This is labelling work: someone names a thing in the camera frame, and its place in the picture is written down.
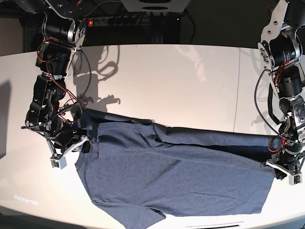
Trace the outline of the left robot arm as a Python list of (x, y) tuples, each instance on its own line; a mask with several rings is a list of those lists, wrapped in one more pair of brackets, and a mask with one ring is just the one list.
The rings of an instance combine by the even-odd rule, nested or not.
[(271, 77), (267, 99), (268, 114), (279, 126), (275, 131), (281, 146), (268, 144), (271, 159), (265, 162), (288, 178), (290, 185), (302, 183), (305, 161), (305, 73), (300, 63), (303, 48), (297, 31), (305, 26), (305, 2), (280, 0), (270, 9), (269, 23), (263, 28), (258, 49), (264, 61), (264, 73)]

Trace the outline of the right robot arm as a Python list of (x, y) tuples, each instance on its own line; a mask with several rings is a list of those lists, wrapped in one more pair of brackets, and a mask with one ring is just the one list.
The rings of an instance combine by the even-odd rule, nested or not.
[(33, 98), (22, 129), (43, 136), (54, 158), (68, 152), (90, 151), (87, 132), (78, 127), (85, 96), (75, 96), (65, 84), (74, 55), (83, 52), (88, 19), (80, 0), (18, 0), (31, 14), (44, 13), (43, 41), (36, 50), (36, 66), (41, 74), (33, 88)]

